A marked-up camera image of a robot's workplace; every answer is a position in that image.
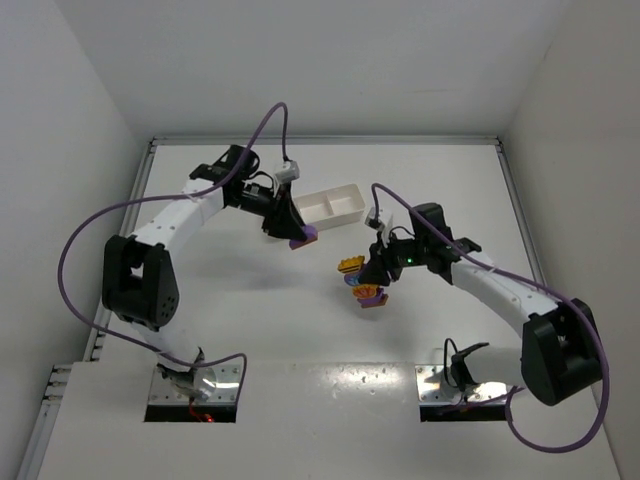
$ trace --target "white tabletop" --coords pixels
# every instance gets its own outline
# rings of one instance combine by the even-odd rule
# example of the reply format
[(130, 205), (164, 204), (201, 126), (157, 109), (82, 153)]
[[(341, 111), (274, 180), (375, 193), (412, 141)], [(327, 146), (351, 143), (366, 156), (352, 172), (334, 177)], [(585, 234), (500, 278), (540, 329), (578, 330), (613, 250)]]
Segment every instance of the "white tabletop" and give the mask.
[[(145, 195), (178, 191), (224, 150), (158, 147)], [(256, 150), (270, 171), (278, 147)], [(355, 182), (370, 206), (368, 187), (381, 181), (410, 203), (441, 203), (456, 237), (530, 274), (492, 146), (293, 145), (289, 154), (302, 173), (294, 195)], [(396, 224), (409, 224), (401, 207), (381, 200)], [(143, 206), (138, 225), (160, 208)], [(249, 356), (237, 423), (143, 423), (154, 356), (107, 339), (99, 363), (73, 369), (40, 478), (618, 478), (604, 432), (579, 452), (543, 455), (502, 422), (420, 424), (414, 363), (441, 362), (447, 336), (459, 346), (518, 346), (516, 334), (423, 268), (403, 273), (385, 307), (360, 309), (336, 266), (367, 253), (375, 235), (361, 223), (320, 232), (294, 252), (259, 226), (223, 211), (174, 259), (181, 303), (173, 321), (208, 359)], [(110, 326), (131, 331), (115, 318)], [(362, 372), (379, 376), (362, 388)], [(527, 395), (515, 406), (523, 432), (549, 445), (577, 439), (594, 415), (589, 390), (552, 409)]]

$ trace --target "white plastic container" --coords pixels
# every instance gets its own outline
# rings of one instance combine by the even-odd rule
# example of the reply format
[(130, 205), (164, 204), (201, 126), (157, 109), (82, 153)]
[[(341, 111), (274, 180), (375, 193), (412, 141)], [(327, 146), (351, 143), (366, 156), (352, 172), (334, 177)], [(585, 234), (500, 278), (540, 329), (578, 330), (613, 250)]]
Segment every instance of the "white plastic container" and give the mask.
[(358, 185), (351, 183), (293, 199), (306, 224), (318, 231), (360, 221), (364, 198)]

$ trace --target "white wall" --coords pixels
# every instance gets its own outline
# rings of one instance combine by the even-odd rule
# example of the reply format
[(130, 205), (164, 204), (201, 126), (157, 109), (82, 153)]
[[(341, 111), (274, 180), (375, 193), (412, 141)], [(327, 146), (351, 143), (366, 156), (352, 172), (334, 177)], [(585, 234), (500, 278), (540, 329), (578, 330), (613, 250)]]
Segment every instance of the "white wall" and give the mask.
[(640, 3), (575, 2), (509, 128), (515, 170), (551, 283), (588, 301), (611, 363), (607, 418), (638, 478)]
[(56, 0), (137, 131), (504, 129), (570, 0)]
[[(56, 265), (66, 237), (128, 196), (142, 147), (53, 0), (0, 2), (0, 478), (13, 478), (53, 363), (81, 358), (87, 329), (65, 309)], [(101, 242), (68, 268), (82, 310), (98, 300)]]

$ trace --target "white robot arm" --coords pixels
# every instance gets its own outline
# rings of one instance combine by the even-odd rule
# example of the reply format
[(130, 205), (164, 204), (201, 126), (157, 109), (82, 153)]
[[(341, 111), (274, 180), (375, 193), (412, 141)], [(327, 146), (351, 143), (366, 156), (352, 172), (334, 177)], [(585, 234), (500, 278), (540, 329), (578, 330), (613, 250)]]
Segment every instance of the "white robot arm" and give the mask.
[[(414, 209), (469, 257), (494, 265), (475, 242), (467, 238), (454, 241), (440, 205), (427, 203)], [(363, 308), (386, 304), (384, 287), (398, 281), (404, 268), (426, 266), (487, 305), (522, 339), (521, 349), (484, 342), (453, 355), (448, 373), (462, 392), (497, 381), (526, 386), (544, 404), (556, 405), (602, 378), (593, 339), (569, 306), (462, 258), (413, 217), (414, 237), (409, 239), (397, 238), (389, 228), (391, 221), (388, 212), (369, 213), (365, 223), (378, 231), (377, 241), (369, 248), (369, 261), (354, 257), (338, 267)], [(578, 299), (572, 302), (595, 328), (589, 307)]]
[(172, 321), (180, 300), (172, 266), (187, 240), (211, 217), (227, 206), (264, 218), (262, 230), (275, 238), (289, 239), (291, 249), (317, 239), (305, 225), (291, 197), (291, 182), (299, 178), (297, 164), (285, 160), (275, 171), (270, 187), (250, 180), (259, 172), (259, 157), (250, 152), (243, 166), (222, 188), (203, 196), (197, 192), (221, 181), (239, 161), (244, 148), (232, 145), (211, 165), (200, 165), (190, 175), (182, 194), (153, 220), (128, 237), (114, 235), (105, 245), (102, 302), (158, 349), (158, 368), (179, 390), (202, 399), (206, 372), (179, 365), (160, 353), (182, 362), (201, 363), (202, 350), (192, 342), (185, 327)]

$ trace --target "orange toy piece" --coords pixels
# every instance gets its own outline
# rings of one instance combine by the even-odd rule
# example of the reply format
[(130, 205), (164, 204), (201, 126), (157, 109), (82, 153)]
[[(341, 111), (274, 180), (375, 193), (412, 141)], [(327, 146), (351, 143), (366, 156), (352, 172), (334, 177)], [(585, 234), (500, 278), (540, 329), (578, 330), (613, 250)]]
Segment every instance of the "orange toy piece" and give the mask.
[(378, 294), (377, 285), (358, 285), (353, 287), (353, 296), (356, 298), (367, 299), (373, 298)]

